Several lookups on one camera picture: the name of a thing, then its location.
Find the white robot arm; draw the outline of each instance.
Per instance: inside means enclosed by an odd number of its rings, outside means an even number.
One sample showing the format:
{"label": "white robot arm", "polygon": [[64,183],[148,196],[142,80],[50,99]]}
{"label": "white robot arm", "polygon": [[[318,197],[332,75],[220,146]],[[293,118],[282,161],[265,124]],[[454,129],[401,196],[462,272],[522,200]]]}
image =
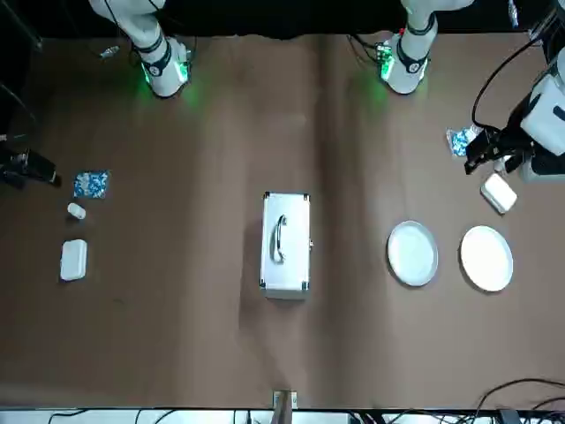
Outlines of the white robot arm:
{"label": "white robot arm", "polygon": [[175,94],[189,79],[186,46],[166,37],[153,16],[165,0],[89,0],[93,10],[118,25],[141,57],[147,82],[159,97]]}
{"label": "white robot arm", "polygon": [[401,0],[408,13],[402,35],[395,34],[384,44],[392,59],[382,78],[401,95],[412,93],[424,77],[433,40],[438,33],[436,11],[456,11],[475,0]]}

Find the blue packet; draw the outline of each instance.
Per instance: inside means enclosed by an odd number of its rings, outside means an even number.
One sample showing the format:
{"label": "blue packet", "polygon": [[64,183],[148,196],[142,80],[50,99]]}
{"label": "blue packet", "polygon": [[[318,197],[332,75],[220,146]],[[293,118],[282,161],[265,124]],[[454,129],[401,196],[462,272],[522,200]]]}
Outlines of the blue packet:
{"label": "blue packet", "polygon": [[448,129],[446,135],[448,137],[449,148],[455,156],[467,156],[467,146],[477,138],[482,130],[475,125],[463,128],[459,131]]}
{"label": "blue packet", "polygon": [[74,197],[104,199],[108,191],[109,170],[89,170],[74,179]]}

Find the small white bottle cap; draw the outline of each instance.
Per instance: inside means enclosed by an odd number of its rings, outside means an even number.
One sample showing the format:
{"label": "small white bottle cap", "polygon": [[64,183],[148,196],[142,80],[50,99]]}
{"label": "small white bottle cap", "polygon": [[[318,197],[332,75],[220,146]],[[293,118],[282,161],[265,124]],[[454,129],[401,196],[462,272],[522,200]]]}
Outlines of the small white bottle cap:
{"label": "small white bottle cap", "polygon": [[77,219],[85,219],[85,216],[87,216],[87,212],[84,208],[81,208],[76,203],[69,203],[69,206],[67,206],[67,212]]}

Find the green led light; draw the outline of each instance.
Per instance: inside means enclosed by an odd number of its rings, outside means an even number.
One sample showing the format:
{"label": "green led light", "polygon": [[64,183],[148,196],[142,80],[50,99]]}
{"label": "green led light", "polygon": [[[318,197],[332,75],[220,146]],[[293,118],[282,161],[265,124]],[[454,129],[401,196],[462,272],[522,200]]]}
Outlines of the green led light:
{"label": "green led light", "polygon": [[392,72],[392,67],[394,65],[395,59],[391,56],[380,66],[380,77],[383,81],[388,81],[388,78],[390,78],[390,73]]}
{"label": "green led light", "polygon": [[145,69],[145,66],[143,64],[141,64],[141,69],[143,70],[143,74],[145,75],[145,82],[147,84],[151,84],[151,81],[149,80],[149,75],[147,74],[147,70]]}
{"label": "green led light", "polygon": [[[173,64],[175,66],[175,70],[177,71],[178,78],[184,84],[188,80],[188,64],[178,64],[175,62]],[[145,75],[145,82],[151,85],[151,80],[149,79],[149,74],[147,73],[147,69],[145,66],[141,64],[141,69]]]}
{"label": "green led light", "polygon": [[429,60],[426,59],[426,61],[424,62],[424,64],[422,65],[422,69],[420,70],[422,73],[420,73],[420,81],[424,79],[424,76],[426,75],[426,68],[427,68],[427,64],[428,64]]}
{"label": "green led light", "polygon": [[185,83],[188,80],[188,66],[187,64],[179,64],[175,62],[173,64],[175,66],[175,70],[177,71],[178,78],[180,79],[181,83]]}

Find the brown table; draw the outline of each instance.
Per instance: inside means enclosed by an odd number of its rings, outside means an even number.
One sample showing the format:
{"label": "brown table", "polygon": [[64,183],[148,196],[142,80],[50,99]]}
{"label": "brown table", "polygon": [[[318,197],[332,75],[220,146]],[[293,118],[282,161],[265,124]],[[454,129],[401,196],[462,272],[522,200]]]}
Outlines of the brown table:
{"label": "brown table", "polygon": [[[65,182],[1,187],[0,398],[269,407],[272,389],[292,388],[302,407],[471,407],[507,380],[565,378],[565,185],[512,177],[518,203],[499,217],[478,192],[491,166],[466,177],[445,140],[525,40],[441,35],[411,96],[359,67],[344,36],[200,40],[192,85],[167,101],[125,45],[100,64],[80,42],[47,42],[28,78],[42,121],[31,143]],[[503,125],[543,68],[539,49],[524,53],[480,117]],[[69,223],[84,169],[112,171],[109,197]],[[306,303],[258,290],[266,190],[312,196]],[[385,262],[389,232],[409,218],[440,248],[437,277],[416,291]],[[498,295],[471,288],[458,266],[462,236],[480,223],[513,250],[515,276]],[[89,243],[87,278],[60,284],[61,244],[76,237]],[[492,405],[549,393],[507,390]]]}

